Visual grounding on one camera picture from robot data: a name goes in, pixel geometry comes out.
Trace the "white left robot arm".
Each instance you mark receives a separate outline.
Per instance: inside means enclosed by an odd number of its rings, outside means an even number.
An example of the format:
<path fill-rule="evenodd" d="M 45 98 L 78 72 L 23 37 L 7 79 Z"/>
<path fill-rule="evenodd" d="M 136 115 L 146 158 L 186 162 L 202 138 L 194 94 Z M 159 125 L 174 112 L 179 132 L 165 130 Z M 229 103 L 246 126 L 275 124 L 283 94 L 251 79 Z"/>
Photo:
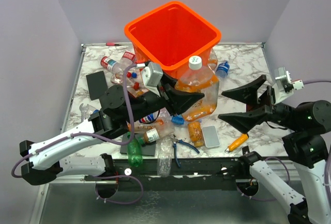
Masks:
<path fill-rule="evenodd" d="M 103 142 L 124 145 L 116 138 L 132 132 L 135 121 L 165 108 L 171 115 L 180 115 L 204 97 L 203 93 L 188 93 L 174 88 L 176 79 L 162 76 L 156 91 L 135 98 L 126 87 L 111 86 L 100 98 L 101 108 L 75 128 L 56 137 L 34 143 L 22 141 L 20 154 L 26 162 L 20 177 L 31 185 L 42 185 L 64 175 L 99 176 L 103 180 L 116 174 L 111 156 L 101 155 L 77 165 L 70 155 L 88 146 Z"/>

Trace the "large orange label juice bottle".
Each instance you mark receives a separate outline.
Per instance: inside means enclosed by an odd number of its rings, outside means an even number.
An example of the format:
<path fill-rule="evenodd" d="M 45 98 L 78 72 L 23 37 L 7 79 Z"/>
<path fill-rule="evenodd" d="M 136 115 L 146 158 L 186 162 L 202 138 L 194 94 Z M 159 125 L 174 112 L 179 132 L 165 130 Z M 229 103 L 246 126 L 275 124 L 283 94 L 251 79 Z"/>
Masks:
<path fill-rule="evenodd" d="M 202 59 L 195 55 L 189 59 L 189 69 L 178 79 L 175 89 L 189 93 L 203 93 L 204 97 L 182 114 L 188 122 L 212 114 L 217 108 L 219 79 L 214 72 L 202 64 Z"/>

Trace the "small orange juice bottle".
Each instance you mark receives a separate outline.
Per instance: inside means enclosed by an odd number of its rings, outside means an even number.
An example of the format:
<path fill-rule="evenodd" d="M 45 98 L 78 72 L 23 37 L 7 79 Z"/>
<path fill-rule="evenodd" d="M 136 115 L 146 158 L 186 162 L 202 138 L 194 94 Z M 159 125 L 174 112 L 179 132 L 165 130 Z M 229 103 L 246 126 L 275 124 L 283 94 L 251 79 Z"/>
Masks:
<path fill-rule="evenodd" d="M 136 92 L 135 92 L 135 97 L 139 97 L 139 96 L 141 96 L 141 95 L 143 95 L 143 94 L 144 94 L 143 91 L 136 91 Z"/>

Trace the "clear bottle light blue label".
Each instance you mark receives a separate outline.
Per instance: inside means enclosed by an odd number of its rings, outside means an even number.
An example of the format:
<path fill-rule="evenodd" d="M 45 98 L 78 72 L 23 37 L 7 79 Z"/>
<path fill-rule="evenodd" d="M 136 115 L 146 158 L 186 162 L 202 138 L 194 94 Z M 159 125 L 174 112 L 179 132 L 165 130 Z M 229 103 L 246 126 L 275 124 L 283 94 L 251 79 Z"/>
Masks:
<path fill-rule="evenodd" d="M 175 125 L 180 125 L 181 126 L 181 125 L 184 125 L 185 120 L 181 115 L 177 115 L 177 116 L 173 116 L 171 118 L 171 122 Z"/>

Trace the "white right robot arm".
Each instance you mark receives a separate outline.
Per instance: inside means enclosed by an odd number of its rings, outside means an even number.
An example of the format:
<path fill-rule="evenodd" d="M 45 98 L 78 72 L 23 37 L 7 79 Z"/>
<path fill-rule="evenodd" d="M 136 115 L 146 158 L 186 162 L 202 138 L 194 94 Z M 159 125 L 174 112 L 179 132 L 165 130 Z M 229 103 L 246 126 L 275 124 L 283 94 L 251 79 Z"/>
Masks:
<path fill-rule="evenodd" d="M 285 210 L 290 223 L 330 223 L 330 151 L 323 135 L 330 132 L 330 103 L 326 100 L 303 102 L 297 107 L 284 104 L 302 80 L 279 76 L 273 86 L 258 94 L 266 81 L 254 81 L 222 95 L 246 105 L 241 113 L 220 114 L 219 118 L 241 133 L 256 125 L 271 122 L 290 130 L 282 138 L 288 158 L 296 168 L 304 193 L 299 194 L 284 182 L 257 153 L 240 156 L 237 171 L 241 177 L 255 178 Z"/>

